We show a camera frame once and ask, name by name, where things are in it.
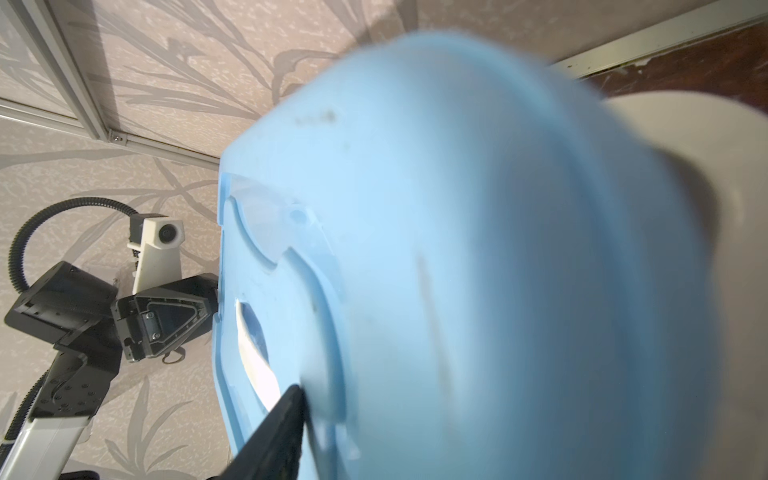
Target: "leaf pattern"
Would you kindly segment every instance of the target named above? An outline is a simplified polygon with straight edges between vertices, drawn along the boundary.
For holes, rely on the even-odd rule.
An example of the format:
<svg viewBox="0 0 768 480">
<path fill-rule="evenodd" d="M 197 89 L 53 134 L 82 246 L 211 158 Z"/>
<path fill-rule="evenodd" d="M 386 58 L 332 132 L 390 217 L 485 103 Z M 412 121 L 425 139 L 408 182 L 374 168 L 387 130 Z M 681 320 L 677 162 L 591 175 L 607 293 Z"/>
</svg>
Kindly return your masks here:
<svg viewBox="0 0 768 480">
<path fill-rule="evenodd" d="M 181 33 L 171 31 L 161 37 L 157 36 L 155 32 L 148 31 L 143 25 L 121 15 L 105 0 L 66 0 L 57 2 L 54 10 L 66 10 L 68 15 L 73 15 L 61 23 L 68 39 L 73 33 L 96 45 L 101 45 L 105 38 L 117 39 L 124 42 L 123 48 L 132 50 L 132 55 L 140 55 L 145 60 L 140 65 L 117 65 L 127 73 L 124 76 L 114 75 L 109 69 L 83 69 L 81 66 L 94 89 L 94 96 L 100 103 L 108 126 L 190 150 L 195 150 L 197 144 L 189 137 L 165 127 L 163 119 L 172 112 L 185 112 L 196 118 L 216 116 L 227 122 L 237 119 L 241 119 L 240 122 L 256 121 L 309 80 L 303 76 L 306 75 L 304 72 L 307 69 L 317 69 L 318 65 L 323 65 L 324 62 L 335 61 L 340 52 L 346 51 L 333 46 L 326 48 L 321 42 L 311 45 L 285 45 L 279 51 L 267 52 L 260 38 L 254 36 L 252 25 L 244 22 L 242 18 L 232 16 L 231 10 L 225 8 L 223 0 L 139 1 L 153 9 L 155 15 L 165 15 L 165 18 L 175 20 L 177 25 L 183 25 L 187 30 Z M 331 18 L 335 18 L 338 21 L 336 27 L 348 31 L 355 38 L 356 45 L 374 42 L 363 0 L 312 1 L 324 8 Z M 392 2 L 392 11 L 400 17 L 403 32 L 418 28 L 416 0 Z M 207 65 L 207 62 L 218 61 L 214 55 L 221 55 L 222 52 L 230 56 L 229 61 L 233 61 L 240 69 L 239 72 L 243 72 L 243 76 L 249 79 L 250 83 L 247 84 L 253 85 L 258 95 L 245 95 L 242 84 L 239 87 L 238 84 L 228 83 L 210 73 L 204 73 L 203 66 Z M 1 15 L 0 74 L 29 91 L 30 95 L 68 112 L 66 103 L 46 78 L 44 70 Z M 114 98 L 103 98 L 100 96 L 103 92 L 111 92 Z M 4 152 L 0 154 L 0 170 L 25 164 L 48 165 L 47 162 L 67 159 L 107 162 L 110 159 L 134 157 L 135 154 L 116 147 L 51 149 L 34 154 Z M 201 188 L 212 187 L 216 181 L 184 180 L 182 176 L 174 173 L 176 171 L 178 167 L 171 166 L 169 162 L 154 159 L 150 175 L 161 179 L 165 183 L 164 187 L 146 187 L 138 184 L 119 188 L 90 188 L 74 191 L 72 196 L 123 197 L 121 201 L 140 211 L 158 213 L 163 213 L 169 205 L 182 200 L 198 219 L 215 223 L 214 206 L 200 201 L 198 192 Z M 103 217 L 86 228 L 69 246 L 64 259 L 77 262 L 91 246 L 121 221 L 123 219 L 120 214 L 104 212 Z M 185 261 L 195 262 L 202 270 L 219 270 L 219 259 L 215 254 L 214 258 L 205 257 L 188 244 L 182 247 L 181 254 Z M 171 361 L 173 357 L 170 357 L 167 363 L 183 361 L 186 357 L 184 349 L 179 348 L 177 353 L 179 358 Z M 140 378 L 138 376 L 126 385 L 119 385 L 119 388 L 116 386 L 116 395 L 123 395 L 127 391 L 126 388 L 137 385 Z M 14 394 L 0 409 L 0 422 L 7 423 L 12 415 L 12 404 L 15 400 Z M 117 480 L 195 479 L 193 475 L 169 468 L 174 459 L 179 458 L 179 452 L 189 448 L 186 444 L 190 442 L 180 442 L 179 445 L 161 451 L 153 449 L 154 440 L 167 428 L 168 420 L 189 404 L 179 402 L 156 415 L 151 408 L 150 380 L 145 377 L 138 390 L 124 432 L 124 440 L 120 441 L 114 437 L 104 440 L 102 448 L 106 449 L 106 458 L 114 461 L 112 466 L 88 465 L 71 458 L 68 469 L 94 469 L 102 478 Z M 151 423 L 146 429 L 145 422 Z"/>
<path fill-rule="evenodd" d="M 164 462 L 165 460 L 168 460 L 174 453 L 188 447 L 189 445 L 175 446 L 172 449 L 159 454 L 155 460 L 149 464 L 149 466 L 145 466 L 144 463 L 147 450 L 149 449 L 155 434 L 157 434 L 157 432 L 162 428 L 163 424 L 167 422 L 168 419 L 177 410 L 191 403 L 181 402 L 171 406 L 159 417 L 157 417 L 145 435 L 144 421 L 147 419 L 149 394 L 149 378 L 144 377 L 144 381 L 141 384 L 139 394 L 136 398 L 134 410 L 131 413 L 131 420 L 128 422 L 126 436 L 127 455 L 120 450 L 116 442 L 110 439 L 104 440 L 109 455 L 125 470 L 125 472 L 114 468 L 103 468 L 88 465 L 82 462 L 78 462 L 74 459 L 70 459 L 68 462 L 67 470 L 98 470 L 102 478 L 112 477 L 118 480 L 149 480 L 155 478 L 170 480 L 195 480 L 195 477 L 192 475 L 179 472 L 178 470 L 153 470 L 155 466 L 161 462 Z"/>
</svg>

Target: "dirt stain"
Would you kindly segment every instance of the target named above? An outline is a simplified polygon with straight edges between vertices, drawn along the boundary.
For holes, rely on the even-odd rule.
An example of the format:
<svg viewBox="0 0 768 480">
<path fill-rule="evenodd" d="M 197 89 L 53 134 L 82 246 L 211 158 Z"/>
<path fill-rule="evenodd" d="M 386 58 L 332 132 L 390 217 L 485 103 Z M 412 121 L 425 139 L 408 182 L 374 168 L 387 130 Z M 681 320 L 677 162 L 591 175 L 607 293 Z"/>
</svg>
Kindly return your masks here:
<svg viewBox="0 0 768 480">
<path fill-rule="evenodd" d="M 437 356 L 437 369 L 440 389 L 449 402 L 453 397 L 453 382 L 451 381 L 451 366 L 448 361 L 448 352 L 445 349 L 445 341 L 442 338 L 440 317 L 435 306 L 435 297 L 432 295 L 432 277 L 429 275 L 427 262 L 422 254 L 416 256 L 416 271 L 419 273 L 419 294 L 424 304 L 424 311 L 429 323 L 429 333 L 432 339 L 432 348 Z"/>
<path fill-rule="evenodd" d="M 326 110 L 319 116 L 309 116 L 296 119 L 296 125 L 299 127 L 312 126 L 318 124 L 335 124 L 336 112 L 333 110 Z"/>
</svg>

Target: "light blue plastic container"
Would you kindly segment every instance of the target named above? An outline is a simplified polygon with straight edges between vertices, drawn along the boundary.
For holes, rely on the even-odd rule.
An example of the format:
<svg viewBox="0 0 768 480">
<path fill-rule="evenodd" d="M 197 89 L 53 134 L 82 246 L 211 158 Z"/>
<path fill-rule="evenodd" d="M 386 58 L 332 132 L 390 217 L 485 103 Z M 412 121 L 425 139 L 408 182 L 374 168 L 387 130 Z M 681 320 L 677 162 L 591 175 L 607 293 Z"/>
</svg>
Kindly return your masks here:
<svg viewBox="0 0 768 480">
<path fill-rule="evenodd" d="M 311 409 L 300 478 L 689 478 L 716 385 L 702 240 L 585 87 L 457 35 L 340 61 L 221 158 L 214 372 L 266 415 L 235 302 Z"/>
</svg>

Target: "brown floor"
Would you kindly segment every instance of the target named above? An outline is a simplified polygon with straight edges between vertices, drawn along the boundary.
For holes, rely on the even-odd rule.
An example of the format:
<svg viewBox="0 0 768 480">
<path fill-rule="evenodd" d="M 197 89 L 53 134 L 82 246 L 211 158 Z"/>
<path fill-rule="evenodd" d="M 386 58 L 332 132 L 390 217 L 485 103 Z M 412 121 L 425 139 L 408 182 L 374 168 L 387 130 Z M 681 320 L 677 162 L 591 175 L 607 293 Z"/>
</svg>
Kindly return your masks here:
<svg viewBox="0 0 768 480">
<path fill-rule="evenodd" d="M 613 68 L 586 81 L 608 97 L 652 90 L 702 91 L 768 113 L 768 22 Z"/>
</svg>

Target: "black cable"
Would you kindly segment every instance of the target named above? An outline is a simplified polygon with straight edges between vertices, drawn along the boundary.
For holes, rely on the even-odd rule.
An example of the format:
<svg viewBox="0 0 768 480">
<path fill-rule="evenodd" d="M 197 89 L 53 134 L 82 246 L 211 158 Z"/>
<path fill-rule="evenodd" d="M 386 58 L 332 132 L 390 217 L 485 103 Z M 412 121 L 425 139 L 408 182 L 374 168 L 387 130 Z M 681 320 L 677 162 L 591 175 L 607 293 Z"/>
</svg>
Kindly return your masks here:
<svg viewBox="0 0 768 480">
<path fill-rule="evenodd" d="M 47 374 L 48 372 L 43 373 L 43 375 L 32 386 L 29 392 L 27 392 L 27 396 L 24 397 L 21 405 L 19 405 L 18 409 L 16 410 L 16 415 L 13 416 L 11 425 L 8 426 L 8 430 L 5 432 L 5 438 L 3 439 L 2 445 L 0 445 L 0 468 L 5 463 L 5 459 L 8 457 L 8 454 L 11 453 L 11 449 L 13 448 L 13 444 L 18 438 L 18 434 L 22 432 L 24 422 L 26 422 L 27 415 L 29 415 L 29 409 L 32 408 L 32 403 L 37 398 L 38 392 L 40 392 Z"/>
<path fill-rule="evenodd" d="M 40 210 L 27 220 L 27 223 L 16 233 L 16 237 L 11 243 L 11 251 L 8 253 L 8 275 L 11 277 L 11 283 L 17 292 L 21 293 L 29 288 L 27 279 L 24 277 L 24 249 L 27 247 L 29 238 L 47 219 L 77 207 L 107 207 L 128 216 L 138 213 L 129 205 L 101 197 L 72 198 Z"/>
</svg>

